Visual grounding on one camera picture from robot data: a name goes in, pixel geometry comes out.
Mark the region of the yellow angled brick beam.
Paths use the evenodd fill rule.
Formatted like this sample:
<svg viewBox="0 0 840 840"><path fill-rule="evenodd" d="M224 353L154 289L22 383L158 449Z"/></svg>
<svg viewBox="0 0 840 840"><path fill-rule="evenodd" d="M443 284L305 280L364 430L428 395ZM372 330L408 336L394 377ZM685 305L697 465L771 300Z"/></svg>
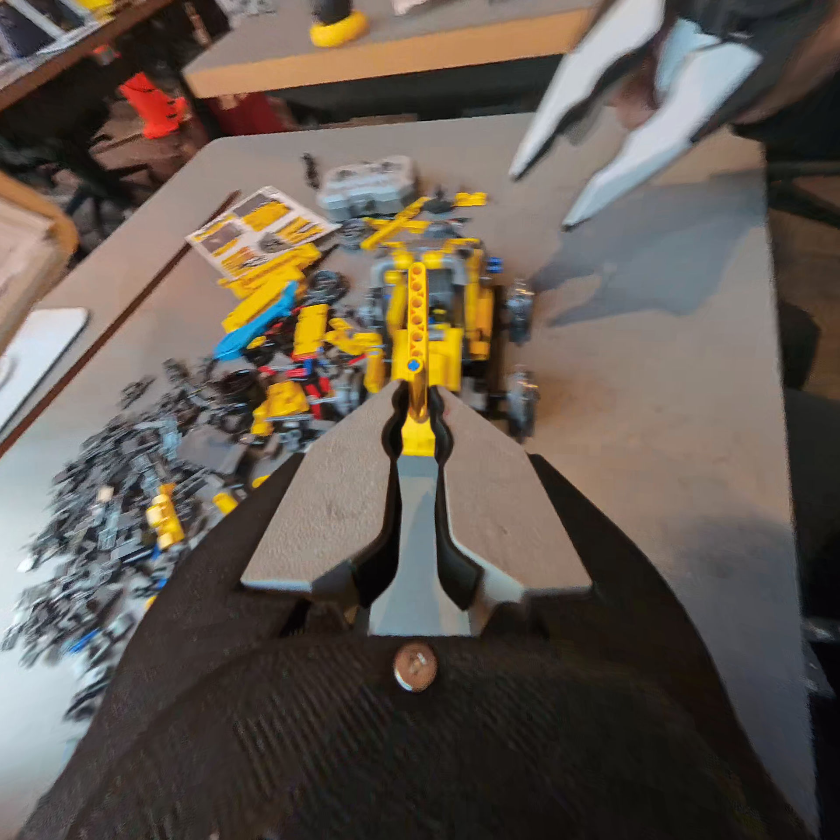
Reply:
<svg viewBox="0 0 840 840"><path fill-rule="evenodd" d="M382 247L389 237L402 231L423 211L425 205L431 200L430 198L430 196L417 198L416 201L409 204L391 219L368 219L366 222L373 228L373 232L362 239L360 249L372 251Z"/></svg>

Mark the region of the black toy wheel hub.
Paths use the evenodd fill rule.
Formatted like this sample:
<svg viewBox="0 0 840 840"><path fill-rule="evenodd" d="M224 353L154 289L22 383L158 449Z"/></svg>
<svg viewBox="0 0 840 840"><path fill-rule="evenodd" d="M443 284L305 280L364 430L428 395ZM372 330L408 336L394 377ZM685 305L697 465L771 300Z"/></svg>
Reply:
<svg viewBox="0 0 840 840"><path fill-rule="evenodd" d="M347 296L350 283L346 276L331 269L319 269L308 277L303 305L331 307Z"/></svg>

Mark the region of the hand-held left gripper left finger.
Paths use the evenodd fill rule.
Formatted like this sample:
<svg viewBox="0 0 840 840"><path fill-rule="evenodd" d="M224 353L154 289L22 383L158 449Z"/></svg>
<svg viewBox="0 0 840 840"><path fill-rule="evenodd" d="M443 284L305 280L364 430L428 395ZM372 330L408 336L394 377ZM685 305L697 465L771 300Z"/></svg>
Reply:
<svg viewBox="0 0 840 840"><path fill-rule="evenodd" d="M396 575L403 419L394 381L310 447L241 574L245 588L373 604Z"/></svg>

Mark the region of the wood rimmed grey table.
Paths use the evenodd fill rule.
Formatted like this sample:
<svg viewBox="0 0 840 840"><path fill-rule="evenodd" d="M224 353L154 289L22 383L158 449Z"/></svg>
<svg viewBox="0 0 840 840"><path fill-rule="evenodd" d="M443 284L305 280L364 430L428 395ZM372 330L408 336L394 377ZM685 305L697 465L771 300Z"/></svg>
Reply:
<svg viewBox="0 0 840 840"><path fill-rule="evenodd" d="M338 48L310 40L309 2L246 17L184 69L200 99L557 56L588 24L594 2L439 2L397 16L359 1L366 33Z"/></svg>

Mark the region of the yellow grey sticker sheet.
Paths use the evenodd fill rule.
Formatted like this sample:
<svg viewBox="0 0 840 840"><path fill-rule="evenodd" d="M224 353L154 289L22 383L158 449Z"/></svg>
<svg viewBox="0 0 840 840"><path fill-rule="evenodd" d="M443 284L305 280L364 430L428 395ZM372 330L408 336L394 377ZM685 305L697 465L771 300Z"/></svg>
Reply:
<svg viewBox="0 0 840 840"><path fill-rule="evenodd" d="M185 241L223 277L234 280L339 228L288 194L264 186L190 233Z"/></svg>

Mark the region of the yellow brick toy car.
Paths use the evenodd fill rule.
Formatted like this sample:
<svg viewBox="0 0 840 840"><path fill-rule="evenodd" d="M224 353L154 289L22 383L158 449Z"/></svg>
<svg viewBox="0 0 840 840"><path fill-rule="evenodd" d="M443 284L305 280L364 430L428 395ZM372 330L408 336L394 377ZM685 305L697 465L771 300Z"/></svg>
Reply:
<svg viewBox="0 0 840 840"><path fill-rule="evenodd" d="M368 353L364 388L368 393L392 380L407 388L402 420L402 452L408 456L436 455L432 392L442 386L485 418L504 417L508 432L522 442L533 435L539 388L521 366L507 376L502 391L499 332L522 344L529 339L534 295L526 281L515 283L506 301L492 283L501 269L477 238L449 238L437 243L422 239L386 244L387 253L374 260L366 298L367 315L381 346ZM420 382L406 373L407 276L411 264L427 267L428 367Z"/></svg>

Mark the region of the grey brick battery box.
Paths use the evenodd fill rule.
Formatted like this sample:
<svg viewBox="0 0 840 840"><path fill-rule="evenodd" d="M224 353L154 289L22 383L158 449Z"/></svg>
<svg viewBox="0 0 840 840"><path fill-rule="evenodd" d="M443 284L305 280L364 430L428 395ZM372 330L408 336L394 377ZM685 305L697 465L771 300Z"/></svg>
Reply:
<svg viewBox="0 0 840 840"><path fill-rule="evenodd" d="M316 204L327 219L343 223L357 217L398 214L417 198L414 160L394 154L327 171Z"/></svg>

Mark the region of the person's right hand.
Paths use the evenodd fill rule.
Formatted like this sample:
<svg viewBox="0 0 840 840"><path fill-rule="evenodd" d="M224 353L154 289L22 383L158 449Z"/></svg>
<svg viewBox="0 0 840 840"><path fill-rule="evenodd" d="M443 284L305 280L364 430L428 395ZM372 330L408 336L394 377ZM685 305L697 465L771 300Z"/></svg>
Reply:
<svg viewBox="0 0 840 840"><path fill-rule="evenodd" d="M826 24L817 31L785 65L776 86L752 107L740 114L736 124L752 124L774 116L802 100L819 83L838 70L838 23ZM643 68L624 81L608 102L617 112L624 128L634 130L645 123L658 105L654 93L656 60L647 60Z"/></svg>

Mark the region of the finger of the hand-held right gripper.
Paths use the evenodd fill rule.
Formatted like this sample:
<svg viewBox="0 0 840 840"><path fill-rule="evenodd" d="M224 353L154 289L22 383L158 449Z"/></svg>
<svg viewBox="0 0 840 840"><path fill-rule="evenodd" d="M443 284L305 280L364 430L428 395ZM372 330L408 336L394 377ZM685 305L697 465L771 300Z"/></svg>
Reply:
<svg viewBox="0 0 840 840"><path fill-rule="evenodd" d="M643 55L665 22L665 1L607 2L563 56L510 163L520 180L557 137L581 121L594 102Z"/></svg>
<svg viewBox="0 0 840 840"><path fill-rule="evenodd" d="M758 52L737 43L688 54L665 102L627 135L616 157L593 174L564 218L563 229L597 215L688 152L695 135L752 75L761 59Z"/></svg>

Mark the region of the pile of small brick parts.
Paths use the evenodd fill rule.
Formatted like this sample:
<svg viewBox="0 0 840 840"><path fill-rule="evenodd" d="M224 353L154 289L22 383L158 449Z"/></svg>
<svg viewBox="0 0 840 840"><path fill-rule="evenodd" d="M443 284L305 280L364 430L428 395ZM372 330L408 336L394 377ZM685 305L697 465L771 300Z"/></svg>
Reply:
<svg viewBox="0 0 840 840"><path fill-rule="evenodd" d="M118 413L54 477L22 570L55 566L23 589L2 651L19 648L27 669L72 666L63 722L93 717L141 607L210 530L363 402L369 358L354 310L344 298L304 306L307 280L238 367L163 360L153 400L154 374L127 384Z"/></svg>

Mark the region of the bundle of yellow beams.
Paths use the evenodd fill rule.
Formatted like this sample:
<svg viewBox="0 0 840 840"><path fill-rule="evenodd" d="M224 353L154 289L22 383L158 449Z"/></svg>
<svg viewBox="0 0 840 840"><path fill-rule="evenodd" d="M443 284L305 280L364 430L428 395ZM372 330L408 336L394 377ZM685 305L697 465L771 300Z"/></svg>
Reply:
<svg viewBox="0 0 840 840"><path fill-rule="evenodd" d="M222 321L223 330L232 333L255 320L280 299L292 282L301 282L304 271L322 257L314 244L300 245L276 259L249 269L235 280L220 279L217 284L234 294L237 306Z"/></svg>

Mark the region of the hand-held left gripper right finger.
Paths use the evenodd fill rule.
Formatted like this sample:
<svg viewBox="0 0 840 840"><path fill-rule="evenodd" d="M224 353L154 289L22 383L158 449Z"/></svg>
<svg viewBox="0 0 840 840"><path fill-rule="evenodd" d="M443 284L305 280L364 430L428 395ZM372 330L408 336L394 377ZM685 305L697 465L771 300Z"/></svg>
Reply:
<svg viewBox="0 0 840 840"><path fill-rule="evenodd" d="M442 386L432 421L437 577L466 631L501 605L588 599L592 578L526 450Z"/></svg>

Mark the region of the grey desk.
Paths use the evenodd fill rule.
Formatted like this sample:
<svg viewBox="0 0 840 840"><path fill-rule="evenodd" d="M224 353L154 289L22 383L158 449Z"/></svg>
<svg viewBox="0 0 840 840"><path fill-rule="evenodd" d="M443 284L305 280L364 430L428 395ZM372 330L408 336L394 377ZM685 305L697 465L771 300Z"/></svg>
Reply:
<svg viewBox="0 0 840 840"><path fill-rule="evenodd" d="M607 116L508 180L527 117L216 140L57 289L104 340L2 457L2 555L47 470L147 361L207 356L228 294L185 236L299 155L413 159L476 187L473 231L538 289L524 449L593 581L481 633L438 579L437 459L398 465L395 577L369 607L240 577L304 455L210 531L140 620L63 771L17 790L46 729L2 709L20 838L812 838L812 722L759 157L717 133L677 174L561 233L616 151Z"/></svg>

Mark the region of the long yellow brick beam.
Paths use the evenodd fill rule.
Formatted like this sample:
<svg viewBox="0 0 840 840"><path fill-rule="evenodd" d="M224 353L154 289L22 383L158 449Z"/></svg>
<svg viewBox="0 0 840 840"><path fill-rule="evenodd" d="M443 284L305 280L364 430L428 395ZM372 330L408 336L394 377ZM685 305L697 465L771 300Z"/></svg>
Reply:
<svg viewBox="0 0 840 840"><path fill-rule="evenodd" d="M407 276L406 364L412 358L423 362L423 369L411 374L409 382L420 382L428 367L428 287L427 267L421 260L411 264Z"/></svg>

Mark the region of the wooden document stand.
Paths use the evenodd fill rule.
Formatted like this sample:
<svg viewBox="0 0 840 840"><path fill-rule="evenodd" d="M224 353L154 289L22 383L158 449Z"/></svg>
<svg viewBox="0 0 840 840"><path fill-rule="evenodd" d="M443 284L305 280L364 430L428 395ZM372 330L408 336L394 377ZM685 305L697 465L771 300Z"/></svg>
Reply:
<svg viewBox="0 0 840 840"><path fill-rule="evenodd" d="M86 328L85 308L42 308L79 238L55 204L1 174L1 429Z"/></svg>

